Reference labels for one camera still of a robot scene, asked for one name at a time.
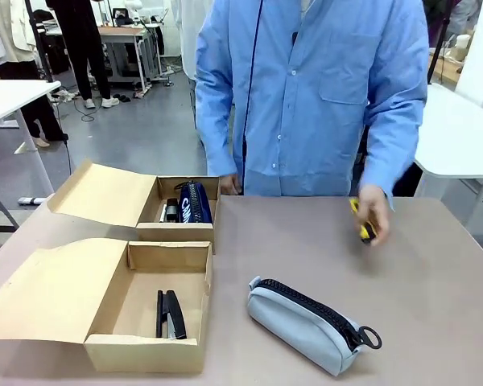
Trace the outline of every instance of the hand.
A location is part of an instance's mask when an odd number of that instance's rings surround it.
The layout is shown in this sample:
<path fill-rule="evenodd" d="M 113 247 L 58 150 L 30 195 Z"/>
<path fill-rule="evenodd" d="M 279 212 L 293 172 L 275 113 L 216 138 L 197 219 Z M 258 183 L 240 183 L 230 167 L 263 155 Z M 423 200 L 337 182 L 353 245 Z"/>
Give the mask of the hand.
<path fill-rule="evenodd" d="M 370 221 L 378 233 L 371 245 L 382 244 L 390 234 L 390 206 L 385 193 L 376 185 L 365 185 L 360 188 L 359 200 L 358 225 Z"/>
<path fill-rule="evenodd" d="M 240 195 L 242 187 L 238 182 L 238 174 L 220 177 L 220 191 L 223 195 Z"/>

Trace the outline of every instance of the blue shirt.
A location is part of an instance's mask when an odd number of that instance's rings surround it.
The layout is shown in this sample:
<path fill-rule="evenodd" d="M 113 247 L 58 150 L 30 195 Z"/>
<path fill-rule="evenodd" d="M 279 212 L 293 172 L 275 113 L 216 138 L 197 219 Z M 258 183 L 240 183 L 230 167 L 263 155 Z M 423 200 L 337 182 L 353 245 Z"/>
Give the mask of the blue shirt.
<path fill-rule="evenodd" d="M 197 41 L 196 125 L 210 175 L 242 175 L 259 3 L 216 0 Z M 300 11 L 298 0 L 263 0 L 246 128 L 245 193 L 347 195 L 369 125 L 361 184 L 375 184 L 391 197 L 413 162 L 427 98 L 422 3 L 313 0 L 303 20 Z"/>

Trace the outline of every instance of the white sneaker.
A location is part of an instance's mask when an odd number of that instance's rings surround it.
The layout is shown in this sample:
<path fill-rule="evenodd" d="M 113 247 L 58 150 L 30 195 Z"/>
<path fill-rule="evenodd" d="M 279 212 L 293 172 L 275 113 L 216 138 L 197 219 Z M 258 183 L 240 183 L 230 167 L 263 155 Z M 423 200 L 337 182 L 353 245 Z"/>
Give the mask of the white sneaker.
<path fill-rule="evenodd" d="M 95 106 L 95 103 L 93 102 L 93 99 L 86 99 L 84 101 L 84 106 L 87 108 L 87 109 L 95 109 L 96 106 Z"/>
<path fill-rule="evenodd" d="M 116 106 L 120 103 L 120 100 L 118 98 L 109 98 L 109 99 L 104 99 L 102 98 L 102 107 L 104 109 L 109 109 L 113 106 Z"/>
<path fill-rule="evenodd" d="M 34 141 L 35 145 L 38 147 L 49 147 L 50 144 L 46 143 L 42 138 L 32 137 L 32 141 Z"/>

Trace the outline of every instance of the shirt pocket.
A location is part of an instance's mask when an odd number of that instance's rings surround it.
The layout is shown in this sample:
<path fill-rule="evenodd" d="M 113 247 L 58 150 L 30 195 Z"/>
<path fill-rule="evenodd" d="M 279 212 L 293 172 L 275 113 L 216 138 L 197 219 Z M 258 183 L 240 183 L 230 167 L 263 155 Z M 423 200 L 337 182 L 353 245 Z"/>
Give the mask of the shirt pocket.
<path fill-rule="evenodd" d="M 320 98 L 347 105 L 365 104 L 369 72 L 378 44 L 377 36 L 342 31 L 329 33 L 320 69 Z"/>

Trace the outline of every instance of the zipper pull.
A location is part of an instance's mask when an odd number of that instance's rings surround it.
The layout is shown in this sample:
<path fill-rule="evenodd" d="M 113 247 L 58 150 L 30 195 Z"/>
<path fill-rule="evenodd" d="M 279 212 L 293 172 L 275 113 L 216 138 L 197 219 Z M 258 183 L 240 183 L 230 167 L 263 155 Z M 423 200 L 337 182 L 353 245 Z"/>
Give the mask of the zipper pull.
<path fill-rule="evenodd" d="M 377 344 L 374 344 L 374 342 L 372 342 L 372 340 L 367 335 L 367 331 L 376 338 L 376 340 L 378 341 Z M 383 341 L 374 329 L 367 326 L 361 326 L 357 333 L 363 344 L 365 344 L 366 346 L 373 348 L 374 350 L 379 350 L 382 347 Z"/>

